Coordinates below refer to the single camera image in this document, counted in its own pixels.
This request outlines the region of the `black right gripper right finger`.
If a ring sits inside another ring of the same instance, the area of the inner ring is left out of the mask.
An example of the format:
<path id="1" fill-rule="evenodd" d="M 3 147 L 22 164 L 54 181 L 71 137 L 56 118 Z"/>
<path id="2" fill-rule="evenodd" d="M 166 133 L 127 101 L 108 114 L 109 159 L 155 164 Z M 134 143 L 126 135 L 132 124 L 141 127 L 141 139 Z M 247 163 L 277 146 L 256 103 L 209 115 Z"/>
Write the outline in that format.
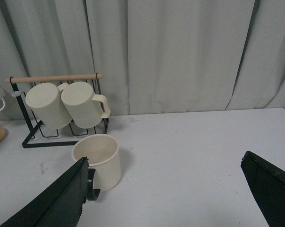
<path id="1" fill-rule="evenodd" d="M 270 227 L 285 227 L 285 171 L 251 151 L 241 162 L 250 191 Z"/>

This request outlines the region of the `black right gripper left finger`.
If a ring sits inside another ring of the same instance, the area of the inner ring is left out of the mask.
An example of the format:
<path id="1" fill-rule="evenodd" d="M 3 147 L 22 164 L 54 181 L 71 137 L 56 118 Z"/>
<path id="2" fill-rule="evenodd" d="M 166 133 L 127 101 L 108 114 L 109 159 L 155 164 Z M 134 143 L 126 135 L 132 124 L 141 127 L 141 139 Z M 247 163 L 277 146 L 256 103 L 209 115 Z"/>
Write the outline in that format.
<path id="1" fill-rule="evenodd" d="M 2 227 L 75 227 L 87 192 L 88 160 L 81 158 Z"/>

